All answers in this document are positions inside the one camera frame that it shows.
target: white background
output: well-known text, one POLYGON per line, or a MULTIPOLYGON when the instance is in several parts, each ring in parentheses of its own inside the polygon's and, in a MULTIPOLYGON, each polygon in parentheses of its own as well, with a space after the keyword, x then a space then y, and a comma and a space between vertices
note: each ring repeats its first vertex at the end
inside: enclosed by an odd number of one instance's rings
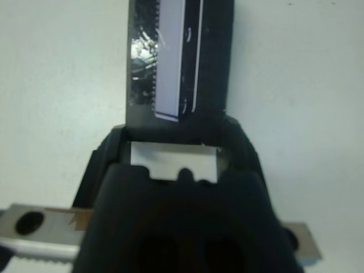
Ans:
MULTIPOLYGON (((364 1, 236 0, 227 112, 275 210, 324 261, 363 273, 364 1)), ((92 149, 125 121, 126 0, 0 0, 0 208, 69 207, 92 149)), ((67 272, 13 259, 6 272, 67 272)))

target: white wall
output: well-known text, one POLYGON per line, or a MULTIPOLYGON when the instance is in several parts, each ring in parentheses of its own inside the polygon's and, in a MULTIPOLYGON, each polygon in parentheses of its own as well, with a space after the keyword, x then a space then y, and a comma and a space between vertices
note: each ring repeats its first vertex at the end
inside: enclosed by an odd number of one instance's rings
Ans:
MULTIPOLYGON (((362 273, 364 1, 235 0, 228 113, 277 214, 362 273)), ((70 206, 92 149, 125 121, 126 0, 0 1, 0 208, 70 206)), ((13 259, 6 272, 67 272, 13 259)))

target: metal bar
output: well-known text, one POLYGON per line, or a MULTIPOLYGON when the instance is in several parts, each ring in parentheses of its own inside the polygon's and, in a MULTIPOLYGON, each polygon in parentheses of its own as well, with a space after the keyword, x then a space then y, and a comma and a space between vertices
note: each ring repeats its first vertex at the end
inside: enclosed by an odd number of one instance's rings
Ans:
MULTIPOLYGON (((12 205, 0 218, 0 246, 18 257, 73 262, 92 216, 92 210, 52 209, 38 206, 12 205), (41 213, 43 222, 34 232, 21 235, 19 220, 31 212, 41 213)), ((297 239, 295 256, 302 266, 311 266, 322 259, 308 227, 304 223, 282 223, 297 239)))

